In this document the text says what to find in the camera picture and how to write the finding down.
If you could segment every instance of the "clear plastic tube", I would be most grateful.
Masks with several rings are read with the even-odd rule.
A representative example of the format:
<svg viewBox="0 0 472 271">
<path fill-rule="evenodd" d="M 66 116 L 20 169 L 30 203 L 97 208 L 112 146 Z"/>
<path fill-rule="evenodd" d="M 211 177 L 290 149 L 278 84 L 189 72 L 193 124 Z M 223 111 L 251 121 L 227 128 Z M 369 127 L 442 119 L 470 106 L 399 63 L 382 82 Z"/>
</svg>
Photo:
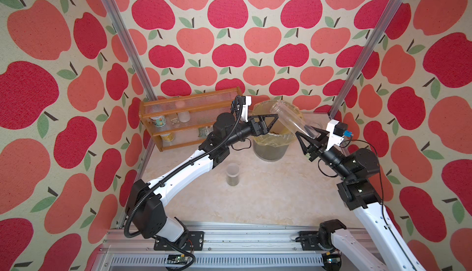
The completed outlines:
<svg viewBox="0 0 472 271">
<path fill-rule="evenodd" d="M 270 113 L 278 114 L 279 121 L 293 134 L 296 132 L 304 133 L 305 135 L 316 138 L 320 135 L 311 126 L 307 125 L 305 121 L 297 116 L 292 110 L 290 110 L 286 104 L 282 102 L 275 103 L 270 109 Z"/>
</svg>

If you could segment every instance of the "clear plastic cup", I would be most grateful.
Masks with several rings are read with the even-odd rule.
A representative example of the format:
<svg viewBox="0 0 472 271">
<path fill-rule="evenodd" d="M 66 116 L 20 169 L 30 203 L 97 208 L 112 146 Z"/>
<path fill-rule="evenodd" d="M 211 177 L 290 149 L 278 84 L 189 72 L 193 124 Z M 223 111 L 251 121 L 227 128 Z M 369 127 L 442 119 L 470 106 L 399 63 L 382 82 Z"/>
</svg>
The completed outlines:
<svg viewBox="0 0 472 271">
<path fill-rule="evenodd" d="M 316 138 L 320 135 L 315 129 L 307 125 L 303 119 L 301 119 L 295 112 L 290 110 L 290 108 L 281 102 L 277 102 L 270 109 L 270 113 L 278 114 L 279 121 L 293 134 L 296 132 L 304 133 L 305 135 Z"/>
<path fill-rule="evenodd" d="M 230 186 L 239 184 L 239 166 L 236 163 L 230 163 L 226 167 L 226 182 Z"/>
</svg>

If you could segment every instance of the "pink apple print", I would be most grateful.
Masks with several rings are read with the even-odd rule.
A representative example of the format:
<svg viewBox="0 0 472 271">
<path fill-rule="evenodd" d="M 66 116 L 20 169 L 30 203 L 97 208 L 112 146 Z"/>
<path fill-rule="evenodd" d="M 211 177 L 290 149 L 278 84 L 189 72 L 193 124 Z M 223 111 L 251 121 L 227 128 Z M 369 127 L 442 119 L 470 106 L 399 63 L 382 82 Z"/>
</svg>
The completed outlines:
<svg viewBox="0 0 472 271">
<path fill-rule="evenodd" d="M 320 21 L 322 14 L 320 0 L 289 0 L 282 9 L 280 21 L 287 28 L 312 28 Z"/>
</svg>

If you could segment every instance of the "metal bracket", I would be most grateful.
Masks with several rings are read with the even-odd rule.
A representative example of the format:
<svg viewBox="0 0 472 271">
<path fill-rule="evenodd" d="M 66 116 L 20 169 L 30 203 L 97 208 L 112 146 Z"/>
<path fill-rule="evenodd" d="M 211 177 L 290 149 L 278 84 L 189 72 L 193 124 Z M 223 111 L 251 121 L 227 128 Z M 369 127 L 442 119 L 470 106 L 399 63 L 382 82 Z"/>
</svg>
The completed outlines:
<svg viewBox="0 0 472 271">
<path fill-rule="evenodd" d="M 191 247 L 193 245 L 194 251 L 203 250 L 204 236 L 205 236 L 205 233 L 203 231 L 190 231 L 188 233 L 187 239 L 190 240 L 192 243 L 189 243 L 188 241 L 186 241 L 182 249 L 184 251 L 189 252 L 192 250 Z M 155 251 L 174 251 L 172 247 L 170 247 L 169 245 L 166 245 L 164 241 L 159 241 L 159 240 L 156 240 L 154 244 L 154 250 Z"/>
</svg>

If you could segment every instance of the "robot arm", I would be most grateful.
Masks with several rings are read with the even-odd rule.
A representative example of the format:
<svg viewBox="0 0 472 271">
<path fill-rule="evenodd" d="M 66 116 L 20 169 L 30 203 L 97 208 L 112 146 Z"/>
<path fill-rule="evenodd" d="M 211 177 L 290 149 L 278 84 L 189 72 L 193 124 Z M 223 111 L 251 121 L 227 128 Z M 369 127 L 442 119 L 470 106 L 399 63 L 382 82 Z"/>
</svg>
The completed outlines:
<svg viewBox="0 0 472 271">
<path fill-rule="evenodd" d="M 248 116 L 249 105 L 251 97 L 237 96 L 232 112 L 218 116 L 213 132 L 189 158 L 157 179 L 148 183 L 138 180 L 133 184 L 126 207 L 126 237 L 141 234 L 145 239 L 164 238 L 179 247 L 186 242 L 188 231 L 185 226 L 177 219 L 167 217 L 164 207 L 190 182 L 219 165 L 229 155 L 229 146 L 249 136 L 265 135 L 270 131 L 278 115 Z M 273 120 L 266 125 L 266 118 Z M 131 222 L 138 232 L 129 233 Z"/>
</svg>

